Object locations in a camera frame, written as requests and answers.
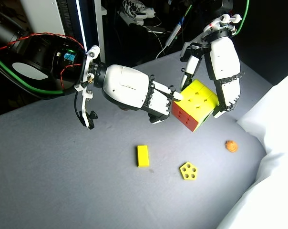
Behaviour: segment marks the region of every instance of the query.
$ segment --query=small orange shell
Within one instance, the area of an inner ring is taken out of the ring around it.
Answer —
[[[236,152],[238,150],[238,145],[236,142],[234,141],[226,141],[226,148],[227,150],[229,150],[230,152]]]

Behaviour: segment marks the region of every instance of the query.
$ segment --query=white light strip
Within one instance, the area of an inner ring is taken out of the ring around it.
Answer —
[[[83,30],[83,25],[82,25],[82,14],[81,14],[81,8],[79,6],[79,0],[76,0],[76,7],[77,7],[77,13],[78,13],[78,19],[79,19],[79,24],[81,26],[81,31],[82,31],[82,42],[83,42],[83,47],[87,51],[87,44],[86,44],[86,39],[85,39],[85,32]]]

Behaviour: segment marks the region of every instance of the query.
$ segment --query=white fabric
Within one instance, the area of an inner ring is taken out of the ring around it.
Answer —
[[[255,183],[218,229],[288,229],[288,76],[238,123],[265,147]]]

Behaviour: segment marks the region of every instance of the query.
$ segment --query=yellow cube face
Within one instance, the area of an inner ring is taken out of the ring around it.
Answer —
[[[198,122],[196,129],[219,104],[217,95],[198,80],[194,80],[181,94],[184,99],[175,103]]]
[[[138,146],[138,167],[148,167],[148,166],[149,166],[148,147]]]
[[[186,162],[182,165],[180,171],[184,180],[196,180],[197,178],[197,167],[190,162]]]

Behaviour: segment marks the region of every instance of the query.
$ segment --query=gray tabletop surface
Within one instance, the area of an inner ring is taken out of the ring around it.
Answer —
[[[184,66],[174,53],[136,69],[178,86]],[[1,115],[0,229],[215,228],[265,155],[236,120],[271,85],[241,67],[236,109],[209,117],[194,133],[174,116],[152,125],[146,112],[123,111],[97,88],[87,105],[99,116],[93,130],[76,118],[73,95]],[[204,62],[196,77],[214,90]],[[226,140],[239,150],[228,152]],[[137,145],[148,145],[147,168],[137,167]],[[195,181],[180,174],[187,161],[198,168]]]

